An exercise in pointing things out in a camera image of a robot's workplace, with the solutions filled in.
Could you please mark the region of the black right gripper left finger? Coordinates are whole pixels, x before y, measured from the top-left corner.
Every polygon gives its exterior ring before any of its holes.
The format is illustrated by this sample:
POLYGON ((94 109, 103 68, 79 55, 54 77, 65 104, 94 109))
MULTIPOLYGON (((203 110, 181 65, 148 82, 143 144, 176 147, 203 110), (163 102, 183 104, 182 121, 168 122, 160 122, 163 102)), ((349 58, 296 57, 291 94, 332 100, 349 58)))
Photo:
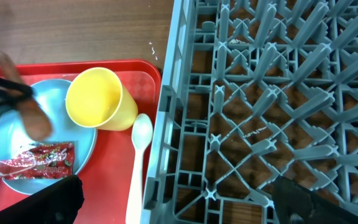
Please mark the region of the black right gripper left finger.
POLYGON ((70 175, 0 211, 3 224, 73 224, 85 201, 83 184, 70 175))

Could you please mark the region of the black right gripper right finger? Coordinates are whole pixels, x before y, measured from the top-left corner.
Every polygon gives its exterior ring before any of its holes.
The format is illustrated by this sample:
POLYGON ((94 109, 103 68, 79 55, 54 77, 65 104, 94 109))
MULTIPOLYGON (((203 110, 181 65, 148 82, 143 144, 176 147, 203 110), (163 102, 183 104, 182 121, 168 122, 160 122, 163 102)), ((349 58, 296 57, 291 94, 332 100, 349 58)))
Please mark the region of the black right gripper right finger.
POLYGON ((280 224, 358 224, 357 215, 283 176, 273 183, 272 200, 280 224))

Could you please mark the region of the orange carrot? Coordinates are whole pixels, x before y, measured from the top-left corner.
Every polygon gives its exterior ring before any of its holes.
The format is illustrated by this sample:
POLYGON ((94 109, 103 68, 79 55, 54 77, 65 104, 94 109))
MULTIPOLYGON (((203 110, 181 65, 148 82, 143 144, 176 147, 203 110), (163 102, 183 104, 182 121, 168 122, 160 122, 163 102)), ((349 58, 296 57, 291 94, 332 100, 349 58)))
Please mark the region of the orange carrot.
MULTIPOLYGON (((4 52, 0 53, 0 70, 5 79, 24 84, 14 62, 4 52)), ((33 98, 20 102, 16 108, 20 113, 28 137, 34 141, 43 141, 51 135, 51 122, 33 98)))

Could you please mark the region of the yellow plastic cup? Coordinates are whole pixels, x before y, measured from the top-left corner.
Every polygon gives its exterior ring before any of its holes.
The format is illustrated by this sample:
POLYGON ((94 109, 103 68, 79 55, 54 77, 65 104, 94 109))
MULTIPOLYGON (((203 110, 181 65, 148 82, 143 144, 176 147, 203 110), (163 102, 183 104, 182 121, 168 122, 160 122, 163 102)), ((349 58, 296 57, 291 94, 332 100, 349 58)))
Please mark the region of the yellow plastic cup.
POLYGON ((137 104, 119 77, 103 67, 87 69, 72 81, 65 106, 77 125, 108 131, 130 128, 138 115, 137 104))

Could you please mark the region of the red snack wrapper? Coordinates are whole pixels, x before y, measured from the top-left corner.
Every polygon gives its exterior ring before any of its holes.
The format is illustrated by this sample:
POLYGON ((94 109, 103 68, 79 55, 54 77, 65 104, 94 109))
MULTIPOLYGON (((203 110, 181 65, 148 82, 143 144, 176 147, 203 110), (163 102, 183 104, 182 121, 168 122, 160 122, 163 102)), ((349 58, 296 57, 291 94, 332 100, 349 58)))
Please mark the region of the red snack wrapper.
POLYGON ((73 174, 73 142, 46 142, 27 145, 28 150, 0 161, 0 179, 61 179, 73 174))

